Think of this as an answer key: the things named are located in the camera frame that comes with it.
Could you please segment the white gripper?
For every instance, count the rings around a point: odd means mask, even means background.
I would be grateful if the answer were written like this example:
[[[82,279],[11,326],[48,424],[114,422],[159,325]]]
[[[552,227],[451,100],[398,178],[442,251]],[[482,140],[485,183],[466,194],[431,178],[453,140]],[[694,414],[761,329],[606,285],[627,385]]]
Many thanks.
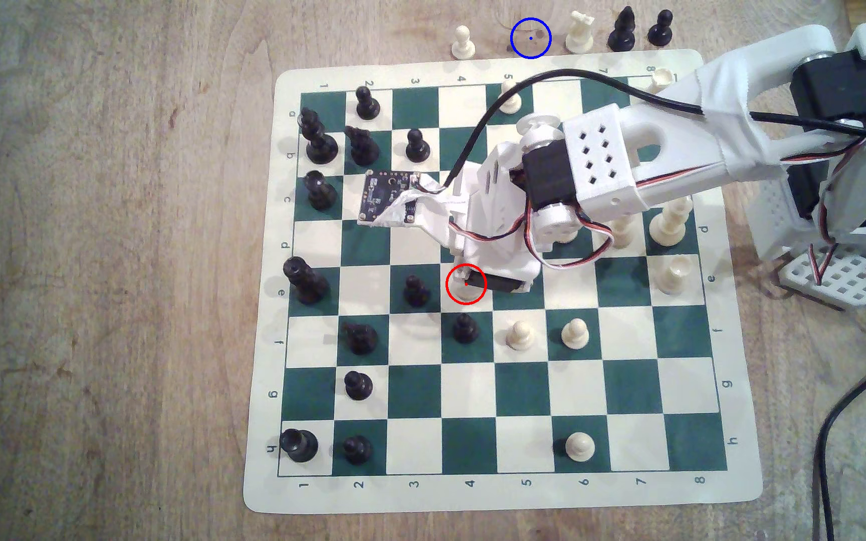
[[[492,241],[457,236],[451,253],[456,263],[479,266],[487,275],[473,284],[496,292],[528,293],[540,273],[541,264],[530,255],[523,241],[525,191],[510,179],[510,169],[521,166],[523,151],[518,143],[500,142],[482,164],[466,161],[453,180],[451,192],[466,196],[466,213],[453,212],[460,227]]]

